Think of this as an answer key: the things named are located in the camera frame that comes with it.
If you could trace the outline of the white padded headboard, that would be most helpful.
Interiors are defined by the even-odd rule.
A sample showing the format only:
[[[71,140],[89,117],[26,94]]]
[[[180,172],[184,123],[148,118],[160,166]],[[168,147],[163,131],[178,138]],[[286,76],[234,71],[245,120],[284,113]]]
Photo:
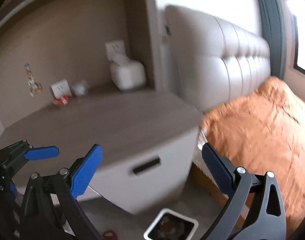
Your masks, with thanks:
[[[203,113],[255,91],[271,75],[265,39],[204,12],[165,9],[184,100]]]

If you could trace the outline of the red snack wrapper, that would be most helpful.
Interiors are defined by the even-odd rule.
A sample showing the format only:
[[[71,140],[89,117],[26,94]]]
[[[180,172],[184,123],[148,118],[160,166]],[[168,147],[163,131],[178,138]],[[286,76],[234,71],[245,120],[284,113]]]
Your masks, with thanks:
[[[54,105],[57,105],[57,106],[65,106],[65,105],[67,105],[69,98],[70,98],[69,96],[64,94],[58,98],[55,98],[53,103],[54,103]]]

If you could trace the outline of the colourful wall sticker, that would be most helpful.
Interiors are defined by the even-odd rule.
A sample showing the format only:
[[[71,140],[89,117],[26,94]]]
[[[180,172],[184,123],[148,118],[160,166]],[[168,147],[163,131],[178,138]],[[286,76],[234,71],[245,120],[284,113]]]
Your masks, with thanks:
[[[42,85],[35,80],[33,77],[30,65],[28,63],[25,64],[25,71],[28,76],[28,85],[30,87],[30,95],[34,97],[35,94],[39,94],[43,92]]]

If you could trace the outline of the white bedside cabinet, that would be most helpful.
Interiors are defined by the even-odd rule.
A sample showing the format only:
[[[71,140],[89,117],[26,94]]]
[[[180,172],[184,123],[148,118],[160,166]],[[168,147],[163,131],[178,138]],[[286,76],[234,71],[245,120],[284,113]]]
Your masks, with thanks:
[[[16,174],[22,192],[33,172],[54,174],[98,144],[103,161],[79,200],[104,197],[137,214],[181,195],[201,120],[200,112],[169,92],[97,89],[7,127],[0,148],[25,139],[59,149],[58,157],[29,162]]]

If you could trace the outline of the white tissue box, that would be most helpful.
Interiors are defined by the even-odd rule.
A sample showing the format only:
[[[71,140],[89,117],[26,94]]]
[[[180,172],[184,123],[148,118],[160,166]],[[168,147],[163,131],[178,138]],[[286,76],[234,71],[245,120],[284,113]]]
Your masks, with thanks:
[[[145,67],[124,54],[116,54],[110,63],[111,78],[121,91],[144,87],[147,83]]]

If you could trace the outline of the red slipper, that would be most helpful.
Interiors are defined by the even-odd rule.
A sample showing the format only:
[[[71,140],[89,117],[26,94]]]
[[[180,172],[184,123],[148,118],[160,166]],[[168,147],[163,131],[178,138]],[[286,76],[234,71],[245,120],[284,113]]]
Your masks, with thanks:
[[[102,236],[104,240],[118,240],[117,234],[112,230],[103,232]]]

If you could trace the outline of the black framed window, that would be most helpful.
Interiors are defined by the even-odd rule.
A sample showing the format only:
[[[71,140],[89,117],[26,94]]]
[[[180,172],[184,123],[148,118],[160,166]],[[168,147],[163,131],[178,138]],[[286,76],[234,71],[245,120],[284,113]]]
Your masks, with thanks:
[[[305,75],[305,0],[287,0],[295,25],[295,66]]]

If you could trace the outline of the white wall socket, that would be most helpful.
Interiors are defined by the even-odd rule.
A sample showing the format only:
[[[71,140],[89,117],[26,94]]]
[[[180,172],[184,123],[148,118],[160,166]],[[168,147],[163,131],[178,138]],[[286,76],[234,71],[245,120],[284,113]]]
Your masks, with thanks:
[[[50,86],[54,98],[58,99],[65,96],[72,96],[68,81],[63,79]]]

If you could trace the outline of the white square trash bin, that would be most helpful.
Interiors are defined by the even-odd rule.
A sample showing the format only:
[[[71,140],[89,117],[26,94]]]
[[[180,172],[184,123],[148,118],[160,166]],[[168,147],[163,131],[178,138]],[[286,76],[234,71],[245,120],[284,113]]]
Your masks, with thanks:
[[[162,209],[143,234],[147,240],[192,239],[199,223],[168,208]]]

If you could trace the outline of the crumpled clear plastic bag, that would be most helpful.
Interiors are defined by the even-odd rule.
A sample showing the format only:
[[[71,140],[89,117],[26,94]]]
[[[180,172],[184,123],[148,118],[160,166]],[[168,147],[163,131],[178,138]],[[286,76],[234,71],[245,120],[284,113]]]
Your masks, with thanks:
[[[86,80],[79,80],[72,85],[72,90],[75,96],[81,97],[88,94],[89,84]]]

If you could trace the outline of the orange bed cover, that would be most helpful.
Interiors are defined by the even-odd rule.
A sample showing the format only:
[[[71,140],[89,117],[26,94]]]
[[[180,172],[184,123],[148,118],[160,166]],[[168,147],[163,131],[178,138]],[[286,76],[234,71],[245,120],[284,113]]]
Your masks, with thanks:
[[[202,158],[207,142],[235,167],[256,175],[273,172],[285,208],[285,239],[305,239],[305,102],[284,81],[269,77],[250,95],[204,116],[193,163],[200,184],[208,185],[225,205],[228,196]]]

